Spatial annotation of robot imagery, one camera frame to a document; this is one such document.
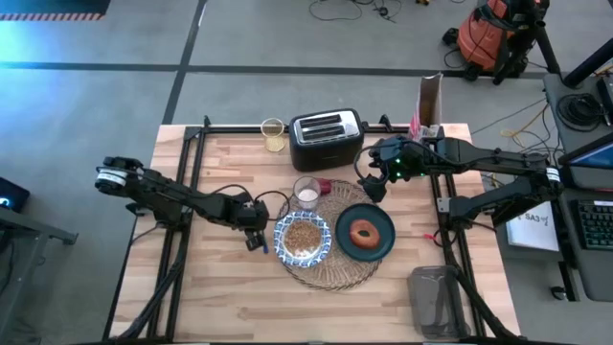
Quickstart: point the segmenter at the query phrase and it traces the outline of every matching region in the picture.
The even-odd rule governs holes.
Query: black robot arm
[[[562,191],[557,170],[548,167],[547,157],[538,153],[478,149],[455,138],[427,139],[421,144],[403,136],[381,139],[364,150],[369,150],[373,159],[369,166],[380,169],[381,176],[369,174],[358,183],[375,202],[385,197],[386,182],[408,181],[415,176],[469,170],[518,176],[514,182],[481,195],[438,199],[437,207],[448,213],[448,221],[464,227],[486,210],[495,210],[494,223],[513,219],[541,202],[557,198]]]
[[[131,198],[167,226],[183,226],[193,209],[211,223],[244,231],[249,250],[264,245],[268,210],[263,201],[254,200],[246,191],[238,195],[203,194],[143,168],[136,159],[123,157],[104,158],[103,167],[98,168],[96,188],[107,195]]]

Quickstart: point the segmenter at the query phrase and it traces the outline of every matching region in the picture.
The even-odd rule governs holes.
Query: plate
[[[381,240],[374,249],[363,249],[353,244],[350,227],[354,220],[365,219],[371,222],[379,232]],[[394,223],[385,211],[372,204],[354,204],[348,207],[336,221],[336,243],[352,259],[361,262],[375,262],[386,256],[396,240]]]
[[[313,253],[307,257],[295,257],[287,251],[284,244],[284,236],[287,228],[294,221],[308,221],[319,228],[319,232],[322,236],[322,240],[313,251]],[[321,263],[329,253],[329,249],[332,245],[332,234],[329,230],[329,226],[326,221],[317,216],[314,212],[310,211],[296,211],[285,216],[279,220],[275,225],[275,231],[273,233],[275,252],[281,261],[286,265],[297,265],[300,267],[312,267]]]

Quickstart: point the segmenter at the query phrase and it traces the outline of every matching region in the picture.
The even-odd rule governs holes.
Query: concrete floor
[[[445,68],[448,48],[440,36],[447,26],[459,25],[476,2],[433,0],[423,7],[401,1],[394,24],[367,7],[359,20],[325,23],[308,14],[308,0],[209,0],[190,62]],[[0,22],[0,61],[75,63],[48,65],[51,70],[0,68],[0,137],[3,147],[10,148],[0,150],[0,175],[32,192],[26,214],[80,233],[74,247],[50,246],[29,290],[32,299],[22,319],[37,330],[43,344],[97,341],[102,336],[134,218],[124,209],[125,200],[94,189],[94,168],[106,155],[148,164],[176,76],[154,71],[153,64],[179,64],[197,4],[114,0],[100,22]],[[330,0],[330,5],[329,12],[343,13],[349,4]],[[606,0],[554,2],[546,21],[564,70],[613,33],[613,10]],[[537,50],[531,60],[542,62]],[[142,71],[119,71],[125,67],[114,65],[105,68],[118,71],[101,71],[99,65],[88,65],[93,63],[132,64],[129,68]],[[172,122],[199,124],[206,114],[218,124],[257,124],[271,116],[288,121],[348,106],[363,120],[374,122],[385,113],[393,122],[406,123],[414,111],[418,82],[410,77],[188,73]],[[542,98],[540,80],[505,80],[493,87],[488,79],[468,83],[446,78],[443,119],[469,123],[474,130]],[[474,143],[519,150],[499,132],[521,127],[538,110],[535,106],[476,134]],[[531,130],[545,135],[541,123]],[[554,146],[555,140],[549,143]],[[555,301],[547,290],[560,281],[555,262],[539,253],[518,259],[507,245],[501,250],[522,334],[610,343],[609,327],[602,320],[613,313],[613,305],[587,301],[584,294],[579,303]]]

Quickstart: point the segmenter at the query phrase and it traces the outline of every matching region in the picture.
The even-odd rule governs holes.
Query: toaster
[[[364,129],[353,109],[297,116],[288,130],[291,162],[299,172],[352,164],[364,144]]]

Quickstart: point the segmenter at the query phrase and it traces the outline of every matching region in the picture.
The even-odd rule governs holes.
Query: round wicker placemat
[[[353,288],[366,282],[373,276],[381,260],[373,263],[358,262],[345,254],[336,243],[336,220],[346,208],[356,203],[373,203],[366,193],[356,185],[347,181],[332,180],[332,189],[327,195],[322,195],[313,210],[329,225],[332,233],[332,247],[328,256],[313,267],[298,267],[286,265],[285,269],[298,282],[310,288],[324,290],[341,290]],[[289,201],[289,212],[300,210],[296,197]]]

